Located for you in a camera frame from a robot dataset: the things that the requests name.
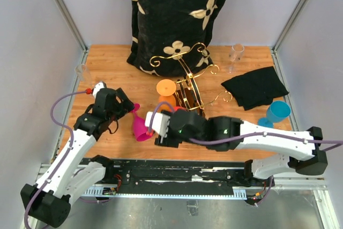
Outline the red wine glass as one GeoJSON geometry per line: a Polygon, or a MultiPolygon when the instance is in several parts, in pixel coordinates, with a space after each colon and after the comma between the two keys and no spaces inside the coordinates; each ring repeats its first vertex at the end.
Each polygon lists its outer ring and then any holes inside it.
{"type": "Polygon", "coordinates": [[[187,109],[180,107],[180,106],[174,107],[174,111],[177,111],[177,110],[187,110],[187,109]]]}

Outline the magenta wine glass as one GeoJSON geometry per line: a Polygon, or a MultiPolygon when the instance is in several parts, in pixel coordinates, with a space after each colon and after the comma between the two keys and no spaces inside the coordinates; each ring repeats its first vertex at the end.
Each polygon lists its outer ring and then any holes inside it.
{"type": "Polygon", "coordinates": [[[132,130],[136,141],[143,142],[151,138],[151,135],[147,134],[147,127],[145,126],[145,120],[138,116],[137,111],[140,108],[140,104],[135,103],[134,109],[131,111],[133,114],[132,130]]]}

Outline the clear wine glass front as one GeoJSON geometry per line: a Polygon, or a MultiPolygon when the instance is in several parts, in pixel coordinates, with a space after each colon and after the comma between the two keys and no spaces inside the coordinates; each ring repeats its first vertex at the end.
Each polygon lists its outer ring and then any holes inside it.
{"type": "Polygon", "coordinates": [[[87,88],[93,88],[92,76],[86,64],[77,65],[74,71],[76,72],[78,79],[83,82],[87,88]]]}

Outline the clear wine glass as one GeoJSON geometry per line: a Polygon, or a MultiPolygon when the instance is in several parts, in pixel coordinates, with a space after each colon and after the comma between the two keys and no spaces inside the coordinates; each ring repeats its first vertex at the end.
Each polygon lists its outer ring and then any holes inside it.
{"type": "Polygon", "coordinates": [[[74,71],[76,72],[78,79],[83,82],[87,88],[93,88],[92,76],[86,64],[77,65],[74,71]]]}
{"type": "Polygon", "coordinates": [[[235,63],[243,57],[244,51],[244,45],[240,43],[232,45],[229,52],[229,66],[227,67],[227,72],[232,73],[234,71],[235,63]]]}

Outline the gold wire wine glass rack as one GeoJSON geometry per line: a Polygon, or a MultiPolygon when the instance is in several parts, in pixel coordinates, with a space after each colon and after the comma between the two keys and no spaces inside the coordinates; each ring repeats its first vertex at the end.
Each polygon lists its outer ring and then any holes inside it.
{"type": "MultiPolygon", "coordinates": [[[[169,57],[163,57],[163,56],[153,56],[150,58],[150,65],[154,68],[159,67],[161,64],[160,60],[169,60],[173,57],[181,57],[184,56],[190,52],[193,51],[193,49],[196,48],[197,52],[202,53],[203,50],[206,50],[206,45],[197,42],[195,43],[190,50],[183,51],[179,54],[175,55],[169,55],[169,57]]],[[[216,75],[220,69],[217,65],[211,64],[209,65],[202,73],[195,75],[191,69],[188,67],[186,62],[183,60],[183,58],[178,59],[178,62],[180,63],[182,69],[184,70],[184,78],[177,80],[175,83],[180,88],[180,93],[177,91],[175,92],[176,99],[178,100],[178,103],[180,106],[184,107],[188,111],[197,111],[201,116],[205,116],[205,106],[213,104],[221,95],[224,102],[231,102],[233,99],[233,95],[229,91],[222,91],[220,92],[212,101],[208,103],[204,103],[200,96],[200,91],[198,88],[198,85],[196,83],[196,78],[200,77],[202,74],[204,74],[208,68],[215,69],[215,71],[211,70],[211,74],[216,75]]]]}

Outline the orange wine glass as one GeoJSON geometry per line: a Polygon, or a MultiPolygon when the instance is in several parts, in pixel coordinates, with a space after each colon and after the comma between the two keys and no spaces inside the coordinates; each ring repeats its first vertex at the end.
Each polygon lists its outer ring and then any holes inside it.
{"type": "Polygon", "coordinates": [[[156,91],[158,92],[160,102],[168,102],[173,107],[176,107],[176,99],[174,93],[176,92],[176,84],[170,79],[163,79],[156,85],[156,91]]]}

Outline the blue wine glass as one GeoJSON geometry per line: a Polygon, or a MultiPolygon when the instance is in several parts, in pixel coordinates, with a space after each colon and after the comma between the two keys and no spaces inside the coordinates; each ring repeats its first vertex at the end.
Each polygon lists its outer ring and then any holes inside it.
{"type": "Polygon", "coordinates": [[[267,128],[274,128],[275,123],[279,123],[290,116],[291,108],[283,101],[274,101],[266,111],[266,116],[258,120],[258,125],[267,128]]]}

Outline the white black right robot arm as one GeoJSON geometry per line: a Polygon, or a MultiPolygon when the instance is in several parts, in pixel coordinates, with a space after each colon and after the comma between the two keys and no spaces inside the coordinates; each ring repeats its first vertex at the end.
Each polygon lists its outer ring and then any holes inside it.
{"type": "Polygon", "coordinates": [[[281,173],[319,176],[328,165],[326,152],[319,149],[312,131],[272,129],[228,116],[206,119],[182,109],[148,112],[145,125],[158,134],[157,145],[178,147],[179,143],[188,142],[216,151],[273,152],[268,158],[245,162],[243,181],[249,186],[281,173]]]}

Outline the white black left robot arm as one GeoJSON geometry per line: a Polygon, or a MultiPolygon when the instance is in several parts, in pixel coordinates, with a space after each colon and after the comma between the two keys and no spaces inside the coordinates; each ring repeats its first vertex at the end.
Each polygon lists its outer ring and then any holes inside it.
{"type": "Polygon", "coordinates": [[[135,106],[121,88],[107,88],[104,83],[98,83],[83,93],[94,96],[95,102],[77,118],[73,128],[65,126],[70,138],[63,150],[35,184],[24,185],[20,192],[26,228],[30,227],[30,217],[57,228],[64,223],[73,204],[90,186],[100,181],[104,184],[112,180],[122,183],[114,161],[101,155],[93,157],[78,173],[75,170],[85,153],[104,132],[110,130],[110,124],[118,122],[135,106]]]}

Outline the black folded cloth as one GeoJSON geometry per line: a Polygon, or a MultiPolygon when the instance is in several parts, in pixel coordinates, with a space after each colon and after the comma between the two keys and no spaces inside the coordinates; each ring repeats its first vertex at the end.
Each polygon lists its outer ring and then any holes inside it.
{"type": "Polygon", "coordinates": [[[235,76],[221,85],[244,110],[270,105],[275,98],[289,94],[273,66],[235,76]]]}

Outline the black floral patterned pillow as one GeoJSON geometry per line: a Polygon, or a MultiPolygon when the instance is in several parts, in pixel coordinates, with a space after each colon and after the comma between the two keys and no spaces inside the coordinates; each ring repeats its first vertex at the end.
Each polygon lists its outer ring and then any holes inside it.
{"type": "Polygon", "coordinates": [[[131,0],[132,45],[127,62],[161,77],[183,76],[213,63],[207,50],[226,0],[131,0]]]}

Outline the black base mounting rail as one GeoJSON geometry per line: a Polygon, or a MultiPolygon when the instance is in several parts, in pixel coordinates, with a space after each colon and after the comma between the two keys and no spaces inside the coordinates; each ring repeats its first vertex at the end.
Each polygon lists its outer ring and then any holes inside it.
{"type": "Polygon", "coordinates": [[[255,179],[249,162],[114,159],[113,174],[83,194],[108,200],[114,197],[260,199],[243,188],[274,187],[272,179],[255,179]]]}

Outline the left aluminium frame post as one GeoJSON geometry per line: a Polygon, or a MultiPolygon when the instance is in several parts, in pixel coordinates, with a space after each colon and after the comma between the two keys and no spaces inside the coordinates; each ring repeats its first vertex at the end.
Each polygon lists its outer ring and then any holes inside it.
{"type": "Polygon", "coordinates": [[[77,28],[77,25],[74,21],[74,19],[72,18],[72,15],[65,3],[64,0],[54,0],[62,14],[62,16],[64,17],[68,27],[70,28],[73,36],[75,37],[76,41],[78,42],[80,48],[83,50],[83,52],[87,52],[88,51],[88,46],[85,43],[85,40],[83,39],[83,37],[81,36],[81,33],[79,31],[79,29],[77,28]]]}

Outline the aluminium frame post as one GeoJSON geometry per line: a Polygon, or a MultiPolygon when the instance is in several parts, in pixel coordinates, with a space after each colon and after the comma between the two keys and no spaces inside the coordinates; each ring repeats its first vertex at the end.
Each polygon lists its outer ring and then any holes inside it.
{"type": "Polygon", "coordinates": [[[299,15],[301,14],[303,8],[306,6],[307,2],[309,0],[299,0],[297,4],[295,5],[294,10],[292,11],[289,19],[287,20],[284,28],[282,29],[278,39],[276,40],[275,44],[271,48],[273,52],[278,51],[281,44],[283,43],[284,39],[287,37],[287,34],[291,30],[291,28],[294,26],[296,20],[298,19],[299,15]]]}
{"type": "Polygon", "coordinates": [[[77,28],[77,25],[74,21],[74,19],[72,18],[72,15],[65,3],[64,0],[54,0],[62,14],[62,16],[64,17],[68,27],[70,28],[73,36],[75,37],[76,41],[78,42],[80,48],[83,50],[83,52],[87,52],[88,51],[88,46],[85,43],[85,40],[83,39],[83,37],[81,36],[81,33],[79,31],[79,29],[77,28]]]}

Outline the right aluminium frame post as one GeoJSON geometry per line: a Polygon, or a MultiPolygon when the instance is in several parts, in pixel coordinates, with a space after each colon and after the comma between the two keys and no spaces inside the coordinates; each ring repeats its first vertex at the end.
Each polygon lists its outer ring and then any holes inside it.
{"type": "Polygon", "coordinates": [[[301,14],[303,8],[306,6],[307,2],[309,0],[299,0],[297,4],[295,5],[294,10],[292,11],[289,19],[287,20],[284,28],[282,29],[278,39],[276,40],[275,44],[271,48],[273,52],[278,51],[281,44],[283,43],[284,39],[287,37],[287,34],[291,30],[291,28],[294,26],[296,20],[298,19],[299,15],[301,14]]]}

